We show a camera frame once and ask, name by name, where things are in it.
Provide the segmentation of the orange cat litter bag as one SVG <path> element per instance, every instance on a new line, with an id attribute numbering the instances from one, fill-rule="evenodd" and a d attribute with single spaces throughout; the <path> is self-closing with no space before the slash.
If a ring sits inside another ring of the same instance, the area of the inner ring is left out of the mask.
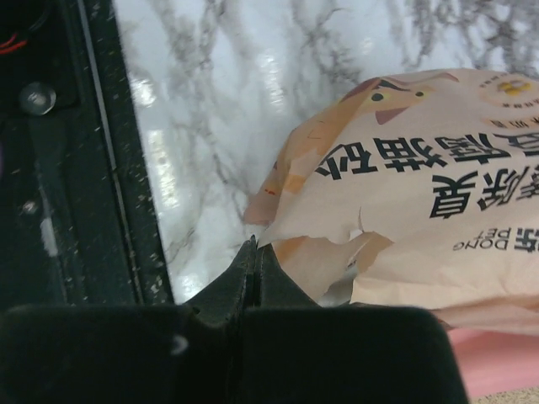
<path id="1" fill-rule="evenodd" d="M 314 300 L 538 333 L 538 83 L 450 69 L 369 79 L 295 128 L 244 213 Z"/>

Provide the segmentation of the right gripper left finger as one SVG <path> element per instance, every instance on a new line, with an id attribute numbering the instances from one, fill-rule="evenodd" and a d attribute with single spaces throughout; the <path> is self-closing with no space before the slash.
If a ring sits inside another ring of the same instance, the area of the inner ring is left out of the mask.
<path id="1" fill-rule="evenodd" d="M 198 320 L 210 327 L 234 322 L 252 303 L 257 243 L 251 237 L 228 268 L 186 302 Z"/>

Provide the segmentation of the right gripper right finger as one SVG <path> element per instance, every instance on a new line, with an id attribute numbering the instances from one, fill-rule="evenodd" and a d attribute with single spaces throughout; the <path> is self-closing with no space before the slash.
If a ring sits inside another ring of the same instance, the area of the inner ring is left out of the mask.
<path id="1" fill-rule="evenodd" d="M 279 309 L 319 307 L 319 304 L 284 272 L 272 246 L 264 246 L 257 251 L 255 305 Z"/>

